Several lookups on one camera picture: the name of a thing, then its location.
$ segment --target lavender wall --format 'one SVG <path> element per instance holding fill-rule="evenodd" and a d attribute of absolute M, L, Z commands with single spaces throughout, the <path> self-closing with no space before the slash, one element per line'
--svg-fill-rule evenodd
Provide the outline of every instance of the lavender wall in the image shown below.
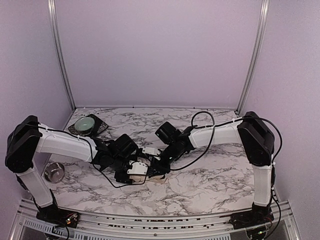
<path fill-rule="evenodd" d="M 272 0 L 244 111 L 279 127 L 276 187 L 289 199 L 301 239 L 319 239 L 320 2 Z"/>
<path fill-rule="evenodd" d="M 57 1 L 77 106 L 237 107 L 260 0 Z"/>
<path fill-rule="evenodd" d="M 0 80 L 0 236 L 7 239 L 24 193 L 4 167 L 8 135 L 28 115 L 62 128 L 71 114 L 46 1 L 0 1 Z"/>

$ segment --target wire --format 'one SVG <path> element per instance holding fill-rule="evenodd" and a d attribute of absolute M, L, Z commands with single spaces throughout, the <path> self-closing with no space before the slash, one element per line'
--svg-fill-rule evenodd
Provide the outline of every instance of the wire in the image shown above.
<path fill-rule="evenodd" d="M 211 119 L 212 119 L 212 123 L 213 123 L 213 125 L 212 125 L 212 134 L 211 134 L 211 138 L 210 138 L 209 144 L 208 144 L 208 146 L 206 147 L 206 149 L 204 150 L 204 152 L 203 152 L 200 156 L 198 156 L 195 160 L 193 160 L 192 162 L 190 162 L 190 163 L 188 163 L 187 165 L 182 166 L 182 167 L 180 167 L 180 168 L 170 169 L 171 171 L 180 171 L 180 170 L 185 169 L 185 168 L 189 167 L 190 165 L 194 164 L 196 161 L 198 161 L 200 158 L 202 158 L 202 157 L 208 152 L 208 150 L 209 150 L 209 148 L 210 148 L 210 146 L 211 146 L 212 140 L 214 139 L 215 128 L 216 128 L 216 126 L 215 126 L 215 123 L 216 123 L 216 122 L 215 122 L 215 118 L 214 118 L 214 116 L 213 116 L 210 112 L 208 112 L 208 111 L 199 111 L 199 112 L 197 112 L 195 115 L 193 115 L 193 117 L 192 117 L 192 119 L 191 119 L 191 126 L 194 126 L 194 119 L 195 119 L 195 117 L 196 117 L 197 115 L 199 115 L 199 114 L 208 114 L 208 115 L 211 117 Z"/>
<path fill-rule="evenodd" d="M 36 125 L 31 125 L 31 124 L 26 124 L 26 123 L 20 123 L 20 124 L 18 124 L 18 125 L 15 127 L 15 129 L 14 129 L 14 131 L 13 131 L 13 134 L 12 134 L 11 142 L 10 142 L 10 144 L 9 144 L 9 146 L 8 146 L 8 149 L 9 149 L 10 146 L 11 146 L 12 139 L 13 139 L 13 137 L 14 137 L 14 135 L 15 135 L 15 132 L 16 132 L 16 130 L 17 130 L 17 128 L 18 128 L 19 126 L 29 126 L 29 127 L 35 128 L 35 129 L 39 128 L 39 129 L 43 129 L 43 130 L 46 130 L 46 131 L 64 133 L 64 134 L 68 134 L 69 136 L 71 136 L 71 137 L 73 137 L 73 138 L 76 138 L 76 139 L 79 139 L 79 140 L 83 140 L 83 141 L 87 142 L 88 145 L 89 145 L 89 147 L 90 147 L 91 162 L 92 162 L 93 159 L 94 159 L 94 154 L 93 154 L 93 150 L 92 150 L 91 143 L 90 143 L 87 139 L 84 139 L 84 138 L 82 138 L 82 137 L 78 137 L 78 136 L 73 135 L 73 134 L 71 134 L 71 133 L 69 133 L 69 132 L 67 132 L 67 131 L 58 130 L 58 129 L 51 129 L 51 128 L 48 128 L 48 129 L 47 129 L 47 128 L 43 127 L 43 126 L 39 126 L 39 125 L 36 126 Z M 101 173 L 101 174 L 109 181 L 109 183 L 110 183 L 114 188 L 116 188 L 116 189 L 123 188 L 123 187 L 126 187 L 126 186 L 143 185 L 143 184 L 146 183 L 146 180 L 147 180 L 147 175 L 145 175 L 145 178 L 144 178 L 143 183 L 124 184 L 124 185 L 121 185 L 121 186 L 115 186 L 115 185 L 111 182 L 111 180 L 110 180 L 102 171 L 100 171 L 93 163 L 91 163 L 91 164 L 92 164 L 93 167 L 94 167 L 96 170 L 98 170 L 99 173 Z"/>
<path fill-rule="evenodd" d="M 65 240 L 69 240 L 69 237 L 70 237 L 70 231 L 69 231 L 69 228 L 67 227 L 67 225 L 65 225 L 64 223 L 62 223 L 62 222 L 60 222 L 60 221 L 57 221 L 57 220 L 49 220 L 49 221 L 56 222 L 56 223 L 58 223 L 58 224 L 59 224 L 59 225 L 55 226 L 54 228 L 52 228 L 51 233 L 53 233 L 53 234 L 54 234 L 54 229 L 59 228 L 59 226 L 62 226 L 62 227 L 64 227 L 64 228 L 65 228 L 66 233 L 67 233 L 67 235 L 66 235 L 66 239 L 65 239 Z"/>
<path fill-rule="evenodd" d="M 272 222 L 272 220 L 269 218 L 269 217 L 266 217 L 265 219 L 267 219 L 267 220 L 269 220 L 269 222 L 270 222 L 270 224 L 271 224 L 271 226 L 270 226 L 270 228 L 272 228 L 272 226 L 273 226 L 273 222 Z"/>
<path fill-rule="evenodd" d="M 242 121 L 242 120 L 245 120 L 245 119 L 256 119 L 256 120 L 261 120 L 261 121 L 264 121 L 264 122 L 267 122 L 269 123 L 274 129 L 275 131 L 277 132 L 278 136 L 279 136 L 279 139 L 280 139 L 280 145 L 279 145 L 279 148 L 278 150 L 276 151 L 276 153 L 274 154 L 273 156 L 273 159 L 271 160 L 271 163 L 274 163 L 275 161 L 275 158 L 276 156 L 278 156 L 279 152 L 281 151 L 282 147 L 283 147 L 283 138 L 282 138 L 282 135 L 279 131 L 279 129 L 277 128 L 277 126 L 270 120 L 268 119 L 265 119 L 265 118 L 262 118 L 262 117 L 258 117 L 258 116 L 243 116 L 243 117 L 240 117 L 240 118 L 237 118 L 235 120 L 231 120 L 231 121 L 226 121 L 226 122 L 223 122 L 223 123 L 220 123 L 220 124 L 216 124 L 215 127 L 222 127 L 224 125 L 227 125 L 227 124 L 231 124 L 233 122 L 239 122 L 239 121 Z M 200 127 L 197 127 L 197 129 L 202 129 L 202 128 L 207 128 L 207 127 L 212 127 L 211 125 L 210 126 L 200 126 Z"/>
<path fill-rule="evenodd" d="M 126 187 L 126 186 L 136 186 L 136 185 L 143 185 L 146 183 L 146 180 L 147 180 L 147 174 L 145 175 L 144 177 L 144 181 L 142 183 L 137 183 L 137 184 L 125 184 L 125 185 L 121 185 L 121 186 L 115 186 L 112 181 L 102 172 L 100 171 L 94 164 L 92 164 L 92 166 L 99 171 L 99 173 L 101 173 L 108 181 L 109 183 L 112 185 L 112 187 L 114 187 L 115 189 L 120 189 L 120 188 L 123 188 L 123 187 Z"/>
<path fill-rule="evenodd" d="M 281 207 L 280 207 L 278 201 L 275 199 L 275 196 L 273 194 L 272 194 L 271 197 L 272 197 L 272 199 L 274 200 L 274 202 L 276 203 L 276 205 L 277 205 L 277 207 L 279 209 L 279 220 L 278 220 L 277 224 L 275 225 L 274 229 L 264 239 L 268 239 L 275 232 L 275 230 L 277 229 L 277 227 L 279 226 L 280 221 L 281 221 Z"/>
<path fill-rule="evenodd" d="M 36 199 L 35 199 L 34 197 L 32 197 L 32 200 L 33 200 L 33 202 L 34 202 L 34 205 L 35 205 L 36 208 L 38 209 L 38 211 L 41 212 L 40 207 L 39 207 L 38 204 L 36 203 Z M 55 222 L 55 223 L 58 223 L 58 224 L 59 224 L 59 225 L 54 226 L 54 227 L 52 228 L 51 233 L 53 233 L 53 234 L 54 234 L 53 231 L 54 231 L 55 228 L 58 228 L 59 226 L 64 227 L 65 230 L 66 230 L 66 233 L 67 233 L 67 236 L 66 236 L 66 239 L 65 239 L 65 240 L 69 240 L 69 238 L 70 238 L 70 231 L 69 231 L 69 228 L 67 227 L 66 224 L 62 223 L 61 221 L 55 220 L 55 219 L 48 219 L 47 221 L 48 221 L 48 222 Z"/>
<path fill-rule="evenodd" d="M 71 217 L 73 214 L 75 214 L 75 212 L 70 213 L 68 216 L 65 217 L 65 219 Z"/>

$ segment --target marble surface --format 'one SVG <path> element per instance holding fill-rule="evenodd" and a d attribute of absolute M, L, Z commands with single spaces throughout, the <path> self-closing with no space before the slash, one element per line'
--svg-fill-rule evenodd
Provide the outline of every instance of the marble surface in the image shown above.
<path fill-rule="evenodd" d="M 185 108 L 88 108 L 77 109 L 68 126 L 77 119 L 95 114 L 109 128 L 99 137 L 116 139 L 128 134 L 139 147 L 164 149 L 155 131 L 165 121 L 179 129 L 190 126 L 192 116 L 199 109 Z M 209 110 L 216 123 L 236 115 L 230 110 Z M 211 124 L 210 117 L 201 114 L 198 125 Z M 197 156 L 199 148 L 171 166 L 182 167 Z M 253 170 L 243 146 L 224 144 L 211 146 L 208 153 L 192 166 L 166 175 L 164 183 L 146 182 L 144 185 L 113 188 L 88 162 L 52 155 L 52 162 L 65 165 L 65 177 L 60 183 L 46 182 L 54 192 L 58 205 L 75 210 L 118 215 L 183 216 L 219 213 L 250 208 L 254 195 Z M 104 173 L 114 181 L 114 173 Z"/>

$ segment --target metal rail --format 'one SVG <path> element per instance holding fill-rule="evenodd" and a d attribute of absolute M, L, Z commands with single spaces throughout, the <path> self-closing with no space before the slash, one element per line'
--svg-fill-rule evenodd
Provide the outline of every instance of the metal rail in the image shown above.
<path fill-rule="evenodd" d="M 70 107 L 72 109 L 72 112 L 74 112 L 76 110 L 76 104 L 71 92 L 70 82 L 67 75 L 66 64 L 65 64 L 63 53 L 62 53 L 55 0 L 48 0 L 48 7 L 49 7 L 49 17 L 50 17 L 50 22 L 52 27 L 54 45 L 55 45 L 55 50 L 56 50 L 56 54 L 59 62 L 59 68 L 61 71 L 62 80 L 64 83 L 64 87 L 65 87 L 65 91 L 66 91 L 66 95 L 67 95 Z"/>
<path fill-rule="evenodd" d="M 247 96 L 249 93 L 249 88 L 250 88 L 251 82 L 254 78 L 254 72 L 255 72 L 256 65 L 257 65 L 258 56 L 259 56 L 259 53 L 260 53 L 260 50 L 262 47 L 262 42 L 263 42 L 264 35 L 265 35 L 266 24 L 267 24 L 267 15 L 268 15 L 268 10 L 269 10 L 269 3 L 270 3 L 270 0 L 262 0 L 260 18 L 259 18 L 259 23 L 258 23 L 258 29 L 256 32 L 256 38 L 255 38 L 253 53 L 252 53 L 252 57 L 251 57 L 251 62 L 250 62 L 250 66 L 249 66 L 246 78 L 245 78 L 241 97 L 240 97 L 238 106 L 236 108 L 236 111 L 238 113 L 241 113 L 241 111 L 245 105 L 245 102 L 246 102 L 246 99 L 247 99 Z"/>
<path fill-rule="evenodd" d="M 288 201 L 281 202 L 280 207 L 281 219 L 291 221 L 293 214 Z M 279 209 L 275 203 L 271 208 L 276 223 Z M 80 219 L 76 229 L 69 229 L 70 240 L 231 240 L 230 234 L 234 232 L 263 226 L 233 229 L 229 223 L 230 215 L 248 209 L 193 216 L 126 216 L 77 211 L 80 213 Z M 23 226 L 55 236 L 66 236 L 65 229 L 57 228 L 53 231 L 54 224 L 36 219 L 36 214 L 37 208 L 34 203 L 23 199 L 10 240 L 19 239 L 16 238 L 22 232 L 19 227 Z"/>

